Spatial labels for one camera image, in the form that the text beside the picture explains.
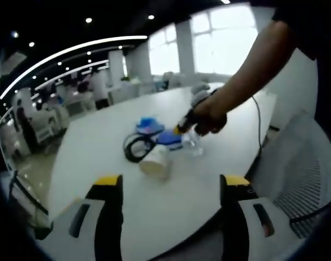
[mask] hand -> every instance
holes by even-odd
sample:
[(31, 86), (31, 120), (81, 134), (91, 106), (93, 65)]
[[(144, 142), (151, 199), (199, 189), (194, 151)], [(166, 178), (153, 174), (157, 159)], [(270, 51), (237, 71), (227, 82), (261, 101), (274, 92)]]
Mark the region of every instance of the hand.
[(209, 132), (218, 133), (227, 123), (227, 114), (220, 110), (216, 94), (199, 103), (194, 108), (194, 114), (201, 119), (195, 127), (201, 136)]

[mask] person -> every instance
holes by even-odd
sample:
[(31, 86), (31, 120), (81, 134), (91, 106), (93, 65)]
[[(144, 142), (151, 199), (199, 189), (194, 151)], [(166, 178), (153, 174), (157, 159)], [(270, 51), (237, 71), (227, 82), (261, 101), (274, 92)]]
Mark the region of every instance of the person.
[(84, 80), (79, 84), (77, 87), (78, 95), (76, 95), (76, 98), (79, 98), (82, 100), (82, 104), (85, 107), (87, 111), (95, 110), (95, 102), (93, 98), (93, 94), (88, 89), (89, 81)]
[(109, 106), (107, 91), (108, 82), (107, 71), (101, 70), (98, 72), (97, 67), (92, 68), (89, 89), (93, 91), (93, 98), (97, 109)]
[(22, 107), (22, 100), (19, 99), (17, 101), (17, 119), (20, 124), (20, 126), (23, 129), (23, 135), (24, 139), (29, 147), (29, 150), (34, 153), (38, 149), (38, 143), (35, 135), (35, 131), (33, 127), (31, 126), (28, 118), (25, 115), (25, 110)]
[(270, 24), (257, 36), (246, 60), (224, 88), (194, 109), (216, 124), (199, 122), (197, 132), (219, 132), (226, 114), (261, 90), (285, 66), (299, 48), (317, 59), (318, 95), (315, 120), (331, 140), (331, 1), (285, 0)]

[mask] black sleeve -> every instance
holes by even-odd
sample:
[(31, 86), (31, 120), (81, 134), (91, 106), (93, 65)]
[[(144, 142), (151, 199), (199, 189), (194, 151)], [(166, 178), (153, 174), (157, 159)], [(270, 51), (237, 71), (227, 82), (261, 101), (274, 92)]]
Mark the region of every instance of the black sleeve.
[(310, 59), (316, 58), (317, 52), (317, 15), (309, 2), (286, 0), (275, 11), (272, 20), (288, 24), (297, 37), (297, 47)]

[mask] white table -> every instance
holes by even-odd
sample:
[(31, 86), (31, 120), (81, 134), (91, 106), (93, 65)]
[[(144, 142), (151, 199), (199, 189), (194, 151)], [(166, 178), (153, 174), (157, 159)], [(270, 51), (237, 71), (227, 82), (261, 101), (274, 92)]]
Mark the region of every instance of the white table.
[[(255, 95), (264, 139), (276, 96)], [(228, 113), (216, 135), (202, 138), (204, 155), (171, 152), (170, 178), (161, 182), (128, 162), (124, 138), (142, 116), (154, 116), (173, 128), (189, 109), (189, 88), (179, 88), (122, 102), (77, 119), (69, 126), (53, 167), (48, 208), (57, 217), (76, 198), (83, 198), (101, 176), (123, 174), (123, 260), (148, 260), (195, 233), (220, 209), (219, 175), (244, 176), (257, 155), (258, 111), (252, 99)]]

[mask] white pillar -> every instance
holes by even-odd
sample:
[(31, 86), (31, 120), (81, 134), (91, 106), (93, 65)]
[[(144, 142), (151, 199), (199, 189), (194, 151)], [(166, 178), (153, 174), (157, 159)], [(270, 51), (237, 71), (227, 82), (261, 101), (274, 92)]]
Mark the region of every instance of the white pillar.
[(120, 50), (109, 52), (111, 80), (112, 84), (117, 86), (120, 85), (121, 78), (124, 77), (122, 57), (123, 52)]
[(148, 42), (142, 43), (126, 56), (130, 77), (138, 77), (142, 82), (152, 81)]
[(179, 51), (180, 73), (185, 76), (185, 84), (194, 81), (194, 59), (190, 21), (176, 24), (176, 43)]

